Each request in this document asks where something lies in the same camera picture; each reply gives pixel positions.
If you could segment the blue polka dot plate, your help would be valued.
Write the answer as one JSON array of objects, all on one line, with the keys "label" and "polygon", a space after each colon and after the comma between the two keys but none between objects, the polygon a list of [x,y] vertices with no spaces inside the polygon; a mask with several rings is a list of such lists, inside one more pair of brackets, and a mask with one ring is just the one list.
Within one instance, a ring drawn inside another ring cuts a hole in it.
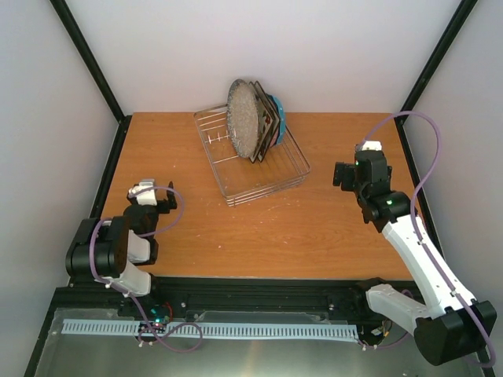
[{"label": "blue polka dot plate", "polygon": [[274,107],[277,110],[278,117],[279,117],[279,126],[277,128],[277,131],[274,134],[273,140],[270,142],[270,147],[273,147],[275,145],[279,145],[284,137],[285,131],[286,131],[286,116],[285,116],[285,110],[283,107],[283,104],[279,100],[278,97],[275,97],[272,94],[268,94],[268,98],[272,100],[274,103]]}]

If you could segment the chrome wire dish rack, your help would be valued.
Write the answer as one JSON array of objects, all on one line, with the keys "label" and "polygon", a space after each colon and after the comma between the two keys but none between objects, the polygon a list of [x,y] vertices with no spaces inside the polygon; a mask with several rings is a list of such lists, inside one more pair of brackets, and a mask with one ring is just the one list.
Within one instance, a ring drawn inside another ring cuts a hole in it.
[{"label": "chrome wire dish rack", "polygon": [[227,130],[225,105],[199,110],[194,122],[226,204],[235,207],[300,185],[310,164],[290,130],[263,161],[240,157]]}]

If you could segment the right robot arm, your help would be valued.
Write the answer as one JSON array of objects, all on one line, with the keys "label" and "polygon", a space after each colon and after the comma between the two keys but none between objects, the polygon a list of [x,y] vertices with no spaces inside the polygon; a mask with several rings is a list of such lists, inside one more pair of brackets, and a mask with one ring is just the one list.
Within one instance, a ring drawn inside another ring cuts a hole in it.
[{"label": "right robot arm", "polygon": [[414,338],[421,355],[435,366],[487,350],[489,359],[479,362],[491,368],[497,360],[490,340],[497,319],[493,305],[480,302],[442,259],[430,240],[409,197],[390,188],[391,168],[375,164],[376,174],[363,175],[371,162],[335,165],[333,184],[353,192],[364,221],[392,245],[405,263],[423,301],[380,283],[366,293],[368,307],[401,326]]}]

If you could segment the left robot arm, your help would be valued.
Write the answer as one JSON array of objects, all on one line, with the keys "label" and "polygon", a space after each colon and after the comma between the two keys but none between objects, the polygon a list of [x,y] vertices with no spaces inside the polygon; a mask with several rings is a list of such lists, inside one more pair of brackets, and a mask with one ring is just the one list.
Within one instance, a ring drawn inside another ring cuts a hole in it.
[{"label": "left robot arm", "polygon": [[185,204],[173,182],[161,186],[153,179],[129,188],[127,200],[129,206],[120,216],[81,221],[65,267],[72,278],[89,278],[126,297],[137,297],[137,308],[151,317],[162,310],[163,296],[157,292],[156,278],[140,267],[156,263],[156,235],[177,224],[173,221],[160,228],[160,216],[176,210],[180,220]]}]

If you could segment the white square floral plate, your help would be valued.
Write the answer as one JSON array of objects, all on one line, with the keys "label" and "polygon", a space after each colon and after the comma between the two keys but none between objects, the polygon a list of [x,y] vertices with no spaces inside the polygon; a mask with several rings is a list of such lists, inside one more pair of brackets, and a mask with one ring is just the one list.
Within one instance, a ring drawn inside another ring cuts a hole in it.
[{"label": "white square floral plate", "polygon": [[270,142],[274,138],[274,134],[279,126],[279,117],[274,103],[268,98],[268,93],[263,89],[259,81],[254,83],[255,90],[259,95],[260,104],[263,106],[263,113],[259,117],[260,125],[263,127],[262,136],[259,142],[257,158],[262,162],[270,148]]}]

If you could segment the grey speckled round plate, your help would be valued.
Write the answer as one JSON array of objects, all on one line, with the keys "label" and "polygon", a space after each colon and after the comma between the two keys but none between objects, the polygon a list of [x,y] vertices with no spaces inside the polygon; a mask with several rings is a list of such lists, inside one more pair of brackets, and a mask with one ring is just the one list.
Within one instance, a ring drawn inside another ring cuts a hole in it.
[{"label": "grey speckled round plate", "polygon": [[226,121],[236,153],[251,158],[259,143],[258,97],[253,86],[243,79],[236,79],[229,88]]}]

